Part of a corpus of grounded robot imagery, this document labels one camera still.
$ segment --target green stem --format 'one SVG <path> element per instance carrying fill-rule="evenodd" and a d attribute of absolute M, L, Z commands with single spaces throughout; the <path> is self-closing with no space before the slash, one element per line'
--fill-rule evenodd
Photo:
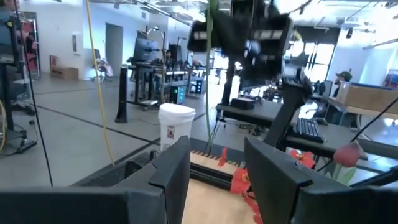
<path fill-rule="evenodd" d="M 208 133 L 208 145 L 213 147 L 213 138 L 210 128 L 210 104 L 209 104 L 209 74 L 210 74 L 210 52 L 211 52 L 211 33 L 213 32 L 213 18 L 210 12 L 217 10 L 218 0 L 209 0 L 207 10 L 207 53 L 206 53 L 206 123 Z"/>

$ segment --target cap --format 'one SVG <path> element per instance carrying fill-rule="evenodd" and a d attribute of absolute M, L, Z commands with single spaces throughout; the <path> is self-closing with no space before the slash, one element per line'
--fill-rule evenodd
<path fill-rule="evenodd" d="M 341 73 L 336 73 L 338 77 L 343 77 L 344 81 L 349 82 L 352 79 L 352 74 L 350 72 L 344 71 Z"/>

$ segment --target pink object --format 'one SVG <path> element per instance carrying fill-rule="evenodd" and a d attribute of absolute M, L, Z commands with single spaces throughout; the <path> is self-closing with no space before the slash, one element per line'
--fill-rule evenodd
<path fill-rule="evenodd" d="M 338 148 L 333 155 L 336 163 L 345 167 L 354 167 L 358 162 L 361 146 L 355 141 Z"/>

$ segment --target keyboard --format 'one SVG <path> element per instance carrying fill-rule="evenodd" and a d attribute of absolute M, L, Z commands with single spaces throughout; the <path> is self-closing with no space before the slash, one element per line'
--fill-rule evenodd
<path fill-rule="evenodd" d="M 298 138 L 313 142 L 323 143 L 324 139 L 319 132 L 318 123 L 311 119 L 300 118 L 296 127 L 293 129 L 293 135 Z"/>

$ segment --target floor line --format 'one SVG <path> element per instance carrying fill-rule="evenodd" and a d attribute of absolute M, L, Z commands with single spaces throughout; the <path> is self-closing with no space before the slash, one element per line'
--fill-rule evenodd
<path fill-rule="evenodd" d="M 98 124 L 98 123 L 96 123 L 96 122 L 92 122 L 92 121 L 88 121 L 88 120 L 86 120 L 86 119 L 78 118 L 78 117 L 76 117 L 76 116 L 74 116 L 74 115 L 70 115 L 70 114 L 67 114 L 67 113 L 64 113 L 64 112 L 61 112 L 61 111 L 53 110 L 53 109 L 46 108 L 46 107 L 40 106 L 40 105 L 37 105 L 37 107 L 40 108 L 40 109 L 43 109 L 43 110 L 47 110 L 47 111 L 51 111 L 51 112 L 54 112 L 54 113 L 57 113 L 57 114 L 60 114 L 60 115 L 67 116 L 68 118 L 76 119 L 76 120 L 81 121 L 81 122 L 84 122 L 84 123 L 86 123 L 86 124 L 91 124 L 91 125 L 97 126 L 97 127 L 99 127 L 99 128 L 102 128 L 102 127 L 103 127 L 102 124 Z M 107 129 L 108 131 L 112 131 L 112 132 L 114 132 L 114 133 L 122 134 L 122 135 L 124 135 L 124 136 L 128 136 L 128 137 L 130 137 L 130 138 L 138 139 L 138 140 L 141 140 L 141 141 L 144 141 L 144 142 L 153 142 L 153 140 L 145 139 L 145 138 L 142 138 L 142 137 L 139 137 L 139 136 L 135 136 L 135 135 L 133 135 L 133 134 L 126 133 L 126 132 L 124 132 L 124 131 L 116 130 L 116 129 L 114 129 L 114 128 L 106 127 L 106 129 Z"/>
<path fill-rule="evenodd" d="M 204 115 L 206 115 L 206 114 L 203 113 L 203 114 L 195 117 L 193 120 L 196 121 L 196 120 L 200 119 L 201 117 L 203 117 Z M 155 139 L 155 140 L 153 140 L 150 143 L 147 143 L 144 146 L 139 147 L 138 149 L 130 152 L 129 154 L 123 156 L 122 158 L 117 159 L 115 161 L 115 165 L 118 166 L 118 165 L 122 164 L 124 161 L 128 160 L 129 158 L 132 158 L 133 156 L 137 155 L 138 153 L 142 152 L 143 150 L 147 149 L 148 147 L 150 147 L 152 145 L 160 145 L 159 141 L 160 141 L 160 137 Z M 100 170 L 88 175 L 87 177 L 84 177 L 83 179 L 79 180 L 78 182 L 72 184 L 72 186 L 80 186 L 80 185 L 82 185 L 84 183 L 87 183 L 91 179 L 94 179 L 94 178 L 97 178 L 99 176 L 102 176 L 102 175 L 106 174 L 111 169 L 113 169 L 112 164 L 108 164 L 107 166 L 103 167 L 102 169 L 100 169 Z"/>
<path fill-rule="evenodd" d="M 118 86 L 109 86 L 104 88 L 119 88 Z M 52 92 L 45 92 L 45 93 L 35 93 L 35 95 L 47 95 L 47 94 L 54 94 L 54 93 L 74 93 L 78 91 L 89 91 L 89 90 L 96 90 L 96 87 L 93 88 L 85 88 L 81 90 L 62 90 L 62 91 L 52 91 Z"/>

